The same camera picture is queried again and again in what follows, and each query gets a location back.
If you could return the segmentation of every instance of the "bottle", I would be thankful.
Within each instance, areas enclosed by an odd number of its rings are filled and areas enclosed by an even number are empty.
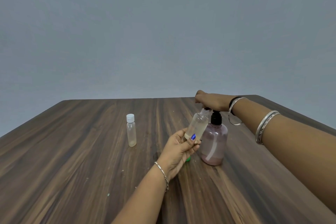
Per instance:
[[[219,111],[213,111],[211,122],[203,133],[200,146],[202,160],[211,165],[220,165],[224,158],[224,150],[228,139],[228,129],[222,124],[222,116]]]
[[[126,120],[128,145],[130,147],[133,147],[137,144],[137,133],[135,131],[134,114],[130,113],[126,115]]]
[[[196,134],[196,141],[198,143],[201,139],[205,128],[209,123],[209,112],[210,108],[202,108],[201,112],[196,113],[187,129],[187,132],[184,134],[184,137],[188,140],[193,134]]]

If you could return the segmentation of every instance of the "bracelet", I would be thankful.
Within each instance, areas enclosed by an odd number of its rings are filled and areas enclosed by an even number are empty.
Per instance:
[[[233,99],[231,99],[231,101],[230,101],[230,103],[229,103],[229,109],[230,109],[230,107],[231,107],[233,101],[234,101],[235,99],[237,99],[237,98],[241,98],[241,96],[237,96],[237,97],[234,97]]]
[[[154,163],[160,168],[161,172],[163,173],[163,175],[164,175],[164,177],[165,177],[166,184],[167,184],[167,188],[166,188],[166,191],[165,191],[165,192],[167,192],[167,190],[169,190],[167,176],[166,176],[165,172],[162,170],[162,168],[160,167],[160,165],[159,165],[156,161],[155,161]]]
[[[235,125],[235,126],[238,126],[238,125],[240,125],[241,123],[233,124],[233,123],[231,122],[231,120],[230,120],[230,113],[232,113],[231,110],[232,110],[233,106],[235,105],[235,103],[237,103],[237,102],[238,102],[239,100],[241,100],[241,99],[243,99],[243,98],[242,98],[242,97],[239,97],[239,98],[236,98],[236,99],[233,100],[232,105],[231,105],[230,108],[229,108],[229,115],[227,116],[227,118],[229,119],[229,122],[230,122],[232,125]]]
[[[255,133],[255,141],[257,142],[257,144],[263,144],[263,142],[261,141],[261,137],[263,135],[264,129],[267,125],[267,123],[270,122],[270,120],[276,116],[280,114],[278,111],[270,111],[268,114],[266,114],[266,116],[261,120],[258,128],[257,128],[257,132]]]

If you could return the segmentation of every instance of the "person's left arm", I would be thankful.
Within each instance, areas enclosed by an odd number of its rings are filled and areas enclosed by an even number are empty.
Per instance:
[[[194,145],[194,135],[190,140],[183,142],[186,130],[186,128],[180,130],[169,137],[157,160],[166,174],[168,182],[177,175],[186,159],[199,148],[199,145]],[[155,224],[165,191],[164,175],[154,164],[112,224]]]

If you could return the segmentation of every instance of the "silver bangle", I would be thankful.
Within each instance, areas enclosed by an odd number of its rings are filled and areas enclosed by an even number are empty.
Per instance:
[[[166,191],[165,191],[165,192],[167,192],[167,190],[169,190],[167,176],[166,176],[165,172],[162,170],[162,168],[160,167],[160,165],[159,165],[156,161],[155,161],[154,163],[160,168],[161,172],[163,173],[163,175],[164,175],[164,177],[165,177],[166,184],[167,184],[167,188],[166,188]]]
[[[263,144],[263,142],[261,141],[261,137],[263,135],[264,129],[267,125],[267,123],[270,122],[270,120],[276,116],[280,114],[278,111],[270,111],[268,114],[266,114],[266,116],[261,120],[258,128],[257,128],[257,132],[255,133],[255,141],[257,142],[257,144]]]
[[[227,116],[227,118],[229,119],[229,122],[230,122],[232,125],[235,125],[235,126],[238,126],[238,125],[240,125],[241,123],[233,124],[233,123],[231,122],[231,120],[230,120],[230,113],[232,113],[231,110],[232,110],[233,106],[235,105],[235,103],[237,103],[237,102],[238,102],[239,100],[241,100],[241,99],[243,99],[243,98],[237,98],[237,99],[233,100],[232,105],[231,105],[230,108],[229,108],[229,114],[228,114],[228,116]]]

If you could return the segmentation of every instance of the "black pump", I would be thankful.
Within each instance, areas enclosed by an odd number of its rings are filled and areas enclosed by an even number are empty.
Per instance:
[[[221,125],[222,124],[222,116],[219,111],[213,110],[211,115],[211,124],[213,125]]]

